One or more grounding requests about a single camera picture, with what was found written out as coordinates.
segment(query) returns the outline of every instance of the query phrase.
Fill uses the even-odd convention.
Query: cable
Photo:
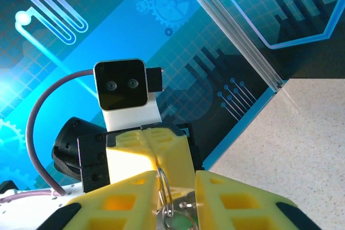
[[[16,199],[31,197],[31,196],[50,196],[52,194],[49,190],[37,190],[37,191],[25,191],[21,193],[17,193],[11,196],[7,196],[5,198],[0,199],[0,203],[11,202]],[[59,193],[54,191],[54,196],[59,196]]]
[[[53,85],[51,85],[37,100],[37,102],[34,104],[31,113],[29,115],[29,118],[27,120],[27,125],[26,125],[26,131],[25,131],[25,137],[26,137],[26,149],[27,152],[29,153],[29,158],[31,160],[31,163],[33,166],[36,168],[37,172],[39,175],[45,180],[45,182],[52,187],[57,193],[59,193],[61,196],[66,194],[66,191],[58,184],[50,175],[49,173],[45,170],[41,162],[39,161],[36,151],[35,151],[35,146],[33,144],[33,126],[35,123],[35,120],[37,118],[37,114],[44,103],[44,101],[48,98],[48,96],[53,93],[57,88],[62,86],[64,83],[71,81],[72,79],[79,78],[81,76],[86,76],[86,75],[92,75],[93,70],[83,70],[79,72],[75,72],[73,74],[67,75],[64,78],[61,78],[57,82],[55,82]]]

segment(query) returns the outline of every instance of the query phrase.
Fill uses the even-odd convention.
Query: metal key ring
[[[157,171],[158,171],[160,184],[161,184],[161,190],[159,193],[160,194],[160,200],[161,200],[161,203],[163,205],[163,209],[166,210],[165,212],[166,212],[167,217],[171,218],[174,215],[174,203],[173,203],[173,197],[171,195],[171,190],[170,190],[168,178],[167,178],[167,175],[165,174],[165,172],[163,171],[162,168],[157,167]],[[167,187],[167,191],[168,191],[168,196],[169,196],[169,201],[170,201],[169,204],[168,204],[168,200],[167,200],[167,195],[165,193],[165,187],[164,187],[163,179],[165,182],[165,186]]]
[[[192,226],[192,228],[190,228],[190,230],[199,230],[198,225],[196,224],[196,222],[194,221],[194,219],[193,219],[192,217],[190,217],[190,216],[188,216],[188,215],[186,215],[186,214],[184,214],[184,213],[182,213],[182,212],[180,212],[180,211],[177,211],[177,210],[174,211],[174,213],[186,217],[186,218],[193,224],[193,226]],[[165,221],[166,218],[168,218],[167,212],[165,211],[165,207],[163,207],[163,210],[162,210],[162,221],[163,221],[163,226],[164,226],[164,228],[165,228],[166,230],[176,230],[175,228],[172,228],[172,227],[170,227],[170,226],[167,224],[167,222]]]

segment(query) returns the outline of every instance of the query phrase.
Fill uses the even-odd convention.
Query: camera module
[[[108,91],[115,91],[117,89],[117,84],[113,81],[107,82],[107,90]]]
[[[139,85],[139,82],[138,82],[137,80],[135,80],[135,79],[130,79],[130,80],[128,81],[128,86],[129,86],[131,89],[137,88],[138,85]]]

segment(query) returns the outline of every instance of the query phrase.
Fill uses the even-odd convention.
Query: speckled surface
[[[210,171],[291,199],[323,230],[344,230],[345,80],[290,80]]]

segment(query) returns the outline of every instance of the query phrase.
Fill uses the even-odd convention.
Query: purple cable
[[[21,193],[17,193],[5,198],[0,199],[0,203],[10,202],[16,199],[31,197],[31,196],[50,196],[52,194],[49,190],[37,190],[37,191],[25,191]],[[58,192],[54,191],[54,196],[60,196]]]
[[[29,115],[29,118],[27,120],[27,125],[26,125],[26,131],[25,131],[25,137],[26,137],[26,149],[27,152],[29,153],[29,158],[33,164],[33,166],[36,168],[37,172],[39,175],[45,180],[49,186],[52,187],[58,194],[61,196],[66,194],[66,191],[58,184],[50,175],[49,173],[45,170],[41,162],[39,161],[36,151],[35,151],[35,146],[33,144],[33,126],[37,117],[37,114],[44,103],[44,101],[48,98],[48,96],[53,93],[57,88],[62,86],[64,83],[71,81],[72,79],[79,78],[81,76],[86,76],[86,75],[92,75],[93,70],[83,70],[79,72],[75,72],[73,74],[67,75],[64,78],[61,78],[57,82],[55,82],[52,86],[50,86],[37,100],[37,102],[34,104],[31,113]]]

